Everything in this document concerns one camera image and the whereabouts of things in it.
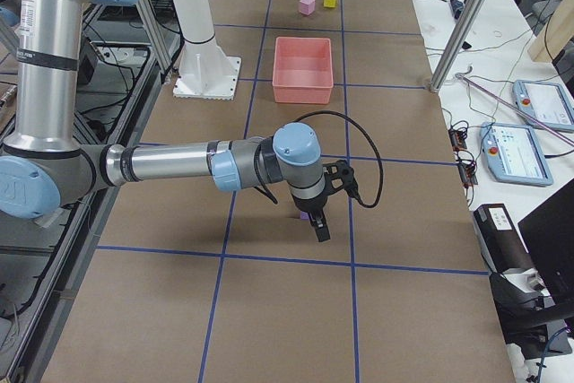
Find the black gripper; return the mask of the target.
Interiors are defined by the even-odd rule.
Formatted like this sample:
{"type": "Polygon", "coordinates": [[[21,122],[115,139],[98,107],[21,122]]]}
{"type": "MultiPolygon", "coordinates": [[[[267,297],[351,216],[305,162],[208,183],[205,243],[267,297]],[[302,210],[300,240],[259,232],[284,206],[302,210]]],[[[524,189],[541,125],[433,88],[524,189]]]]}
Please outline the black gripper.
{"type": "Polygon", "coordinates": [[[315,230],[317,241],[324,242],[330,240],[326,217],[322,214],[325,206],[325,198],[323,196],[315,196],[310,199],[302,199],[294,196],[293,201],[301,212],[309,215],[309,221],[315,230]]]}

